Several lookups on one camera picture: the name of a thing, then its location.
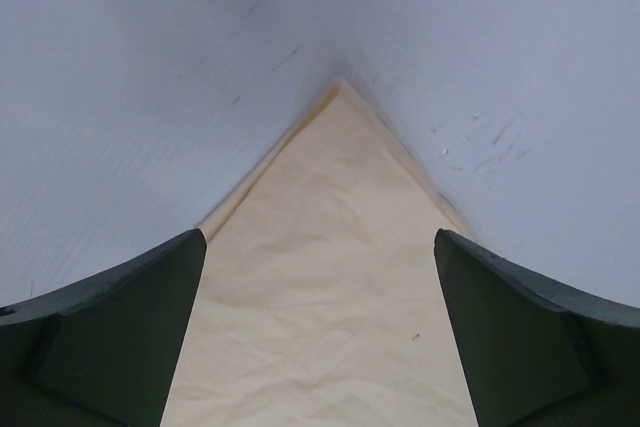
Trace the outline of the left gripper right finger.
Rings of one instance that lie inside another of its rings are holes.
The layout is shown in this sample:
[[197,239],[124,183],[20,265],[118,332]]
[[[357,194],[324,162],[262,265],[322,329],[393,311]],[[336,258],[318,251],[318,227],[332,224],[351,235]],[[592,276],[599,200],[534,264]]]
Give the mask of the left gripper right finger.
[[636,426],[639,311],[451,230],[434,256],[481,426]]

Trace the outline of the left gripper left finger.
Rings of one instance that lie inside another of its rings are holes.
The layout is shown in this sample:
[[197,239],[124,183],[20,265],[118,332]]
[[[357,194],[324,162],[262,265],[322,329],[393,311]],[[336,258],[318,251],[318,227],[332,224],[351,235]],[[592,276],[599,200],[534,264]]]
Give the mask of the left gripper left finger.
[[206,254],[198,229],[1,309],[4,426],[158,426]]

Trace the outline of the cream yellow t shirt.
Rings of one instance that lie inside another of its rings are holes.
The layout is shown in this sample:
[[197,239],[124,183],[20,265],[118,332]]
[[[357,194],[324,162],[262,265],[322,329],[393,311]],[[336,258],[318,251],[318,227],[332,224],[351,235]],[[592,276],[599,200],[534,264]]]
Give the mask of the cream yellow t shirt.
[[464,225],[347,83],[201,225],[166,426],[472,426],[434,261]]

